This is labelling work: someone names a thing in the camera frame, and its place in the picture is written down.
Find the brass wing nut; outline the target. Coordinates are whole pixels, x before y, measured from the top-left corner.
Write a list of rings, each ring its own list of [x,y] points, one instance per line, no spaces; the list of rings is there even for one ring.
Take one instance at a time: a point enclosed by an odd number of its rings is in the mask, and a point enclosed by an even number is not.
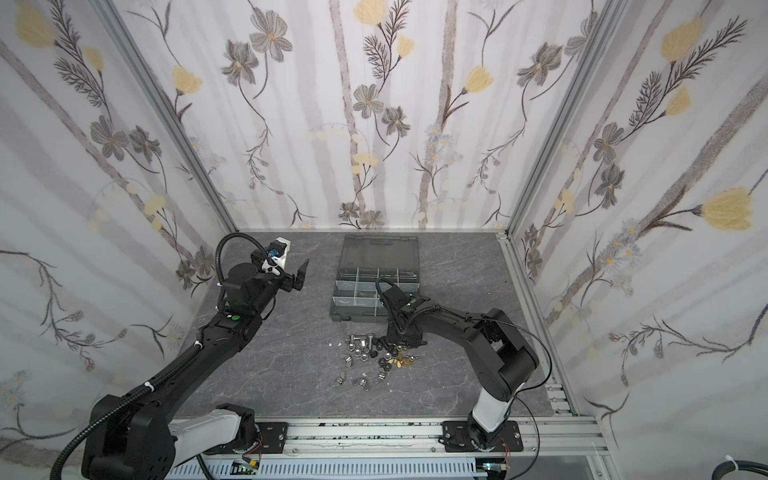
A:
[[[411,355],[398,355],[396,357],[391,358],[388,361],[388,364],[392,365],[395,368],[403,368],[405,366],[412,365],[415,360],[416,360],[415,356],[411,356]]]

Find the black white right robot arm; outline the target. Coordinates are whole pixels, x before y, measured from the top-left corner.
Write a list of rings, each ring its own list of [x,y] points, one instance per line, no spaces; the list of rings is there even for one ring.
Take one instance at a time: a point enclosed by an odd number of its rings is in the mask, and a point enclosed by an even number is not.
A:
[[[489,451],[500,440],[517,394],[540,366],[539,357],[499,309],[471,313],[450,309],[426,296],[402,291],[381,279],[376,293],[388,315],[386,342],[415,349],[433,334],[460,346],[481,386],[467,420],[468,443]]]

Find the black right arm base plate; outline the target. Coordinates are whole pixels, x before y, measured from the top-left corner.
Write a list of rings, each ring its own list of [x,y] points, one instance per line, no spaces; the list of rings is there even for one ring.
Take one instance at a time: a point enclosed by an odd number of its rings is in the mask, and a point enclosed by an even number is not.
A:
[[[439,442],[447,453],[518,453],[524,450],[522,434],[515,421],[506,421],[492,432],[467,420],[444,421],[441,426]]]

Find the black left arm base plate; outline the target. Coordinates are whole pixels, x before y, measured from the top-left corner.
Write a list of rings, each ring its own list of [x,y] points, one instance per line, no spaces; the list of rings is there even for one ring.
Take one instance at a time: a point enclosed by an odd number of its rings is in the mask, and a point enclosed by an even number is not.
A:
[[[253,448],[254,453],[282,454],[287,440],[287,422],[263,422],[256,423],[257,441]]]

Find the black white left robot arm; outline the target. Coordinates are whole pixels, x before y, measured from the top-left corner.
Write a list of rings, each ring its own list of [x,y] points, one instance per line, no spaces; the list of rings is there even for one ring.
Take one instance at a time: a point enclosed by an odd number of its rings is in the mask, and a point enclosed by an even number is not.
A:
[[[242,351],[267,318],[279,291],[301,290],[308,265],[265,273],[253,263],[231,268],[222,280],[217,312],[196,341],[160,372],[121,397],[107,395],[93,407],[89,424],[61,451],[50,478],[59,479],[78,446],[85,451],[87,479],[163,479],[189,460],[182,436],[171,429],[189,396],[221,365]]]

